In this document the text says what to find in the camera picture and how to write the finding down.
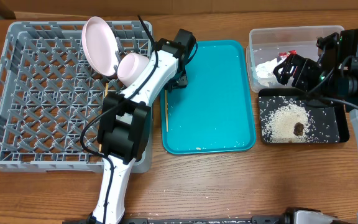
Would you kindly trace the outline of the red snack wrapper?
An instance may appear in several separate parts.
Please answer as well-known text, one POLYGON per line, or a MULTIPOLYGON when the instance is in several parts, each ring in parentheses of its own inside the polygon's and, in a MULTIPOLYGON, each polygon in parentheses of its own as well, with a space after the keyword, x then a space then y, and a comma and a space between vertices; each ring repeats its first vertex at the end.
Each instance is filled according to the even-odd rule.
POLYGON ((297 54, 296 50, 289 50, 287 52, 280 52, 278 54, 278 58, 280 60, 285 60, 287 57, 289 57, 291 54, 297 54))

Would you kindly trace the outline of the white napkin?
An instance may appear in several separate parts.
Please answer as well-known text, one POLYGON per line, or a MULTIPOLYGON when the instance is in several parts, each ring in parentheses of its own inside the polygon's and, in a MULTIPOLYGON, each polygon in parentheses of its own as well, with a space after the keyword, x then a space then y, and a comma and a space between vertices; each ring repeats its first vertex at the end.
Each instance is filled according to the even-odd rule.
POLYGON ((271 87, 277 84, 277 78, 273 74, 273 70, 277 65, 278 60, 275 58, 256 66, 256 79, 260 85, 271 87))

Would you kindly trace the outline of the small white bowl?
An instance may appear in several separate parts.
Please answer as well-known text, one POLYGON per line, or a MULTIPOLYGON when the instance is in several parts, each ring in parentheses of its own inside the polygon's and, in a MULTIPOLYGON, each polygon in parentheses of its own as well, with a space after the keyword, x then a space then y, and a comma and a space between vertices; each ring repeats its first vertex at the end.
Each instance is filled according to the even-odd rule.
POLYGON ((148 63, 148 57, 129 53, 119 63, 117 77, 125 86, 129 86, 137 80, 148 63))

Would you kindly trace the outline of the rice and food scraps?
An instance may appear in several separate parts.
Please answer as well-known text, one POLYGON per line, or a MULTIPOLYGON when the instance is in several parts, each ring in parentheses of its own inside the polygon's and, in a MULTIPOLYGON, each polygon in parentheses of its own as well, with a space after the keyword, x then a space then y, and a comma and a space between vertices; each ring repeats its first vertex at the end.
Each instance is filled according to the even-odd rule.
POLYGON ((309 107, 295 96, 260 96, 259 118, 263 142, 338 143, 334 108, 309 107))

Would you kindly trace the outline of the large white round plate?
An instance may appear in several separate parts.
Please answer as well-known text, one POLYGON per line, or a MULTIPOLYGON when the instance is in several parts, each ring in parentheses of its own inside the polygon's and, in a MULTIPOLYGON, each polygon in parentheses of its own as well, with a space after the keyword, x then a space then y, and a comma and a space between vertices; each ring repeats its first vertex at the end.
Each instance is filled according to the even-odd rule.
POLYGON ((116 36, 108 23, 100 17, 91 17, 83 26, 81 43, 88 63, 98 73, 110 77, 118 65, 116 36))

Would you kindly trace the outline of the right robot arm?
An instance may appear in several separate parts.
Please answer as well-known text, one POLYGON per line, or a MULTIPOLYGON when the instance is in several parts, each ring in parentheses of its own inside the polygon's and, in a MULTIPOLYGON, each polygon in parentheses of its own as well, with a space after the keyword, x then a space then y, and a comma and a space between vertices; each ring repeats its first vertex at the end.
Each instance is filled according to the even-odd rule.
POLYGON ((273 74, 282 85, 301 90, 305 100, 318 100, 322 107, 345 106, 358 149, 358 29, 318 37, 316 46, 321 51, 317 61, 291 55, 273 74))

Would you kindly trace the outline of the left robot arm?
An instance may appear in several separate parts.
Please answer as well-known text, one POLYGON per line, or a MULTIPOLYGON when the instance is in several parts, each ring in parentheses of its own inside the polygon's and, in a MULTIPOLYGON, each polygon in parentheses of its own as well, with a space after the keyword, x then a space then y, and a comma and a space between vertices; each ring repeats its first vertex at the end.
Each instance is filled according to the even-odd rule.
POLYGON ((196 37, 180 29, 173 40, 153 44, 149 64, 137 79, 120 93, 108 93, 98 123, 103 179, 97 206, 88 223, 119 223, 125 213, 124 199, 131 170, 142 159, 149 144, 152 104, 166 90, 186 88, 186 65, 197 51, 196 37))

